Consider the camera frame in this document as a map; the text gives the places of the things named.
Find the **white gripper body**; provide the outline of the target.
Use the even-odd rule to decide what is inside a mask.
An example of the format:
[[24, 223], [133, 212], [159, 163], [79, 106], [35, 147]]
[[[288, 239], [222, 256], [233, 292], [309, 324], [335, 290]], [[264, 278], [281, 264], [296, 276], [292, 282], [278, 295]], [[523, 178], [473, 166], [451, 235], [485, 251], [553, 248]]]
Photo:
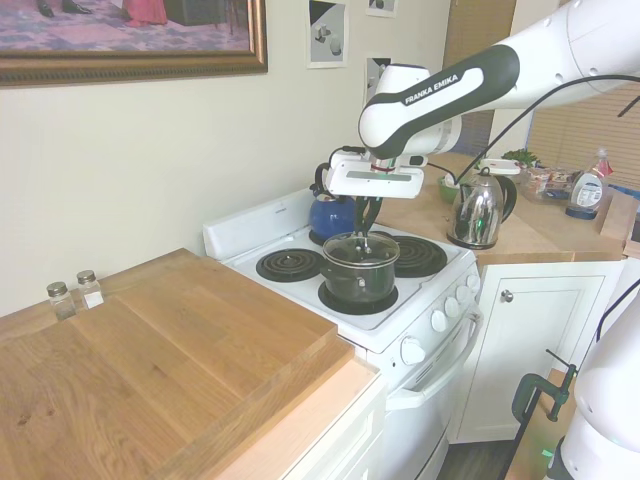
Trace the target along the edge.
[[333, 196], [415, 198], [424, 181], [425, 157], [401, 156], [391, 166], [369, 152], [334, 153], [329, 160], [327, 191]]

